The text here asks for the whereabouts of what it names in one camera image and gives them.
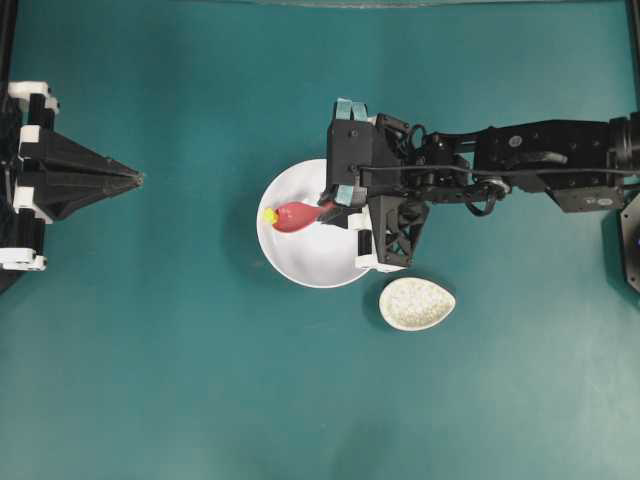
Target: yellow ball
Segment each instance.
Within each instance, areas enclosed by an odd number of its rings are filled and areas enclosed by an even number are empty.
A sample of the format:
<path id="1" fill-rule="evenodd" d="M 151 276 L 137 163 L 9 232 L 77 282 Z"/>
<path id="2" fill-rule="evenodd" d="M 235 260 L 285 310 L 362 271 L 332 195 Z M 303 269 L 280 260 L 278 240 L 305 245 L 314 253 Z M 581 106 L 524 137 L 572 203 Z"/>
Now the yellow ball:
<path id="1" fill-rule="evenodd" d="M 278 214 L 273 208 L 267 208 L 262 214 L 262 217 L 264 218 L 265 222 L 271 225 L 278 221 Z"/>

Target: screw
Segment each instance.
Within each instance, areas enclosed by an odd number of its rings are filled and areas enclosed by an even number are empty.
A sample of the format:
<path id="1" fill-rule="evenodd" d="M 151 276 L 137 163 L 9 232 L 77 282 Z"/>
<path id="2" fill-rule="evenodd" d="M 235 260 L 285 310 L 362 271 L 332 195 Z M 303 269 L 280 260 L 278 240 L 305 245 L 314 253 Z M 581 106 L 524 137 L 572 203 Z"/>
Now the screw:
<path id="1" fill-rule="evenodd" d="M 509 139 L 509 146 L 511 148 L 518 148 L 522 145 L 522 137 L 520 135 L 514 135 Z"/>

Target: small white dish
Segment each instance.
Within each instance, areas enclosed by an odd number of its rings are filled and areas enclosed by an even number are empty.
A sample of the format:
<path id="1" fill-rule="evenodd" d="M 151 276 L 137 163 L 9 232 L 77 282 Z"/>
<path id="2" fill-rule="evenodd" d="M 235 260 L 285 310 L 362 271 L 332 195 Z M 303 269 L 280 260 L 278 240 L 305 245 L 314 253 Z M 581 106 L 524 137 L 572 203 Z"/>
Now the small white dish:
<path id="1" fill-rule="evenodd" d="M 456 306 L 456 299 L 429 280 L 405 277 L 385 287 L 379 305 L 382 317 L 393 328 L 416 332 L 447 318 Z"/>
<path id="2" fill-rule="evenodd" d="M 325 189 L 327 161 L 307 160 L 276 177 L 264 192 L 256 220 L 258 241 L 273 268 L 292 282 L 312 288 L 335 288 L 354 282 L 368 270 L 355 267 L 358 233 L 313 223 L 282 233 L 267 223 L 263 212 L 287 202 L 315 205 Z"/>

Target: black cable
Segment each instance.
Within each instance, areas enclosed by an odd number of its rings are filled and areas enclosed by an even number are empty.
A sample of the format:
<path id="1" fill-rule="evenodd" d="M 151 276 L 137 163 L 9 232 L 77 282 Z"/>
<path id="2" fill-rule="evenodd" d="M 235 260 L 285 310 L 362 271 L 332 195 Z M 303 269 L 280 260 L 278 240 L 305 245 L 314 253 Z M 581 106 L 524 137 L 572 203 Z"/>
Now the black cable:
<path id="1" fill-rule="evenodd" d="M 469 173 L 471 175 L 480 175 L 487 177 L 525 177 L 529 175 L 555 175 L 576 174 L 576 173 L 610 173 L 613 175 L 640 175 L 640 170 L 617 170 L 615 168 L 539 168 L 534 170 L 475 170 L 473 168 L 464 168 L 457 165 L 401 165 L 396 167 L 369 167 L 362 165 L 358 167 L 360 170 L 367 172 L 388 172 L 388 171 L 439 171 L 453 170 L 454 172 Z"/>

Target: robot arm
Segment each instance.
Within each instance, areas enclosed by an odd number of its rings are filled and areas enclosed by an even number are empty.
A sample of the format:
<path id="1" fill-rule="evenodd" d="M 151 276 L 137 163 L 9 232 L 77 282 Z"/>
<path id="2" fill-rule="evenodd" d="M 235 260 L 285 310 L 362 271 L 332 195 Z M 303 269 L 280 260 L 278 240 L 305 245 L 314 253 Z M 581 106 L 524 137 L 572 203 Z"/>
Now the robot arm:
<path id="1" fill-rule="evenodd" d="M 338 207 L 321 220 L 358 230 L 359 267 L 408 267 L 427 203 L 464 203 L 485 216 L 518 187 L 547 194 L 565 212 L 590 212 L 624 208 L 625 192 L 637 188 L 624 178 L 640 173 L 639 114 L 450 135 L 385 114 L 369 118 L 364 104 L 348 100 L 334 112 L 320 202 Z"/>
<path id="2" fill-rule="evenodd" d="M 46 269 L 46 225 L 142 184 L 137 171 L 54 131 L 60 108 L 47 83 L 9 82 L 17 3 L 0 0 L 0 293 Z"/>

